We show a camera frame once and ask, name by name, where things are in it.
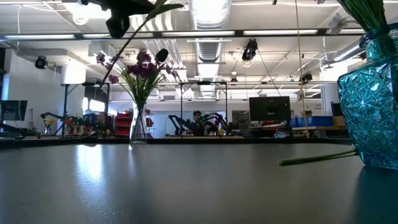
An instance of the gray tabletop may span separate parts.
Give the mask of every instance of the gray tabletop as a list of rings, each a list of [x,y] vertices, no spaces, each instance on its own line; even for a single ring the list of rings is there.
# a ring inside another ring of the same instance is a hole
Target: gray tabletop
[[[398,223],[398,172],[335,144],[54,146],[0,152],[0,223]]]

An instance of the person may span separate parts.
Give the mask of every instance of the person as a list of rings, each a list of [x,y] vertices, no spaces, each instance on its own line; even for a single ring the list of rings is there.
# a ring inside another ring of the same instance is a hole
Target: person
[[[210,134],[211,132],[216,132],[218,130],[218,128],[209,121],[206,121],[205,125],[202,127],[200,111],[193,112],[193,120],[195,121],[196,127],[193,128],[193,130],[189,129],[187,131],[187,134],[193,134],[194,136],[203,136],[205,134],[205,131]]]
[[[97,117],[97,122],[98,122],[98,132],[100,134],[106,134],[107,136],[110,136],[112,134],[112,124],[109,124],[106,120],[106,116],[104,112],[100,112]]]

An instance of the clear glass vase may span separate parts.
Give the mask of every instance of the clear glass vase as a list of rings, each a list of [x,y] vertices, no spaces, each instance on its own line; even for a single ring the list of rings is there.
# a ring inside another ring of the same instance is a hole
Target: clear glass vase
[[[368,61],[338,79],[341,110],[362,161],[398,170],[398,24],[361,38]]]
[[[148,139],[146,122],[146,102],[136,103],[137,116],[133,117],[130,128],[130,144],[145,144]]]

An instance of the ceiling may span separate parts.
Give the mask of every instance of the ceiling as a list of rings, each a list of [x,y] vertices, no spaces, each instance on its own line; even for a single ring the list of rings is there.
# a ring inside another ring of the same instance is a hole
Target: ceiling
[[[86,24],[79,26],[73,22],[73,14],[66,11],[66,8],[60,1],[47,1],[42,4],[40,1],[30,0],[35,4],[1,4],[10,2],[0,0],[0,35],[1,34],[45,34],[45,33],[99,33],[107,32],[105,19],[90,19]],[[189,7],[187,1],[180,2]],[[328,28],[328,23],[333,16],[339,12],[343,17],[347,13],[337,5],[336,1],[327,0],[319,7],[313,0],[297,0],[298,2],[298,25],[299,29],[319,29]],[[230,10],[228,29],[231,30],[253,30],[253,29],[295,29],[297,30],[296,8],[292,0],[279,0],[273,6],[271,0],[232,0]],[[386,3],[386,17],[389,22],[395,22],[398,18],[398,4]],[[193,26],[190,20],[189,10],[174,10],[171,12],[171,24],[174,30],[192,30]],[[155,22],[150,22],[155,30],[159,30]],[[356,24],[349,24],[348,28],[358,28]],[[322,36],[311,36],[300,38],[300,48],[297,37],[258,37],[257,43],[260,54],[252,61],[252,65],[244,68],[242,65],[241,51],[246,45],[248,38],[231,37],[225,38],[230,42],[223,43],[221,65],[215,81],[229,80],[231,72],[235,71],[236,77],[240,82],[258,82],[268,81],[271,74],[274,81],[299,80],[300,56],[301,64],[308,65],[313,79],[319,79],[319,60],[323,53],[333,54],[344,47],[352,44],[359,39],[359,36],[326,36],[325,47]],[[197,62],[195,56],[195,44],[188,43],[191,39],[177,39],[177,48],[183,64],[187,68],[187,78],[197,76]],[[111,45],[116,50],[120,49],[125,40],[102,40],[104,46]],[[15,46],[15,42],[3,42],[10,47]],[[72,55],[81,59],[88,68],[88,78],[102,78],[106,70],[95,64],[94,57],[89,57],[88,47],[90,40],[68,40],[68,41],[25,41],[20,42],[19,48],[22,54],[29,56],[31,52],[37,49],[66,49]],[[143,40],[133,40],[128,45],[124,53],[132,54],[139,49],[146,47]],[[239,88],[253,89],[255,86],[241,86]]]

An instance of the textured blue vase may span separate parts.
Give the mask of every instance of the textured blue vase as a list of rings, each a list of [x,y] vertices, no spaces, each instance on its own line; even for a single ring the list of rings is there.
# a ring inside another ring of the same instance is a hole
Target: textured blue vase
[[[398,170],[398,24],[367,33],[368,62],[338,79],[341,110],[362,161]]]

